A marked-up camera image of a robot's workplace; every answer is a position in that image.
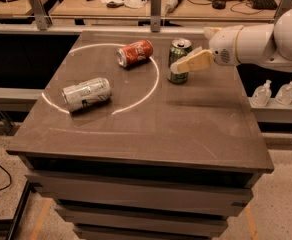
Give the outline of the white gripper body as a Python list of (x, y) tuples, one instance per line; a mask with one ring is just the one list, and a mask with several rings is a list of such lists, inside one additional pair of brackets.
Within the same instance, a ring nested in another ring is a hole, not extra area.
[(222, 28), (209, 40), (209, 48), (214, 61), (219, 65), (237, 66), (237, 39), (243, 25)]

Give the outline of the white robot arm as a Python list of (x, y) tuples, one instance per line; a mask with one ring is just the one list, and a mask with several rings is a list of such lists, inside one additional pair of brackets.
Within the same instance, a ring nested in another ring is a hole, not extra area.
[(208, 69), (213, 64), (254, 64), (292, 73), (292, 9), (273, 24), (206, 27), (208, 48), (194, 49), (170, 66), (174, 74)]

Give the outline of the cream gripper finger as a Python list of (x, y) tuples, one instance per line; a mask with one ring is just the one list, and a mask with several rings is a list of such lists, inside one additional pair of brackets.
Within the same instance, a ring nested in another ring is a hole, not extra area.
[(209, 68), (213, 64), (213, 54), (208, 49), (195, 49), (188, 55), (173, 62), (170, 70), (174, 74), (200, 71)]
[(217, 32), (221, 31), (222, 27), (205, 27), (204, 36), (210, 40)]

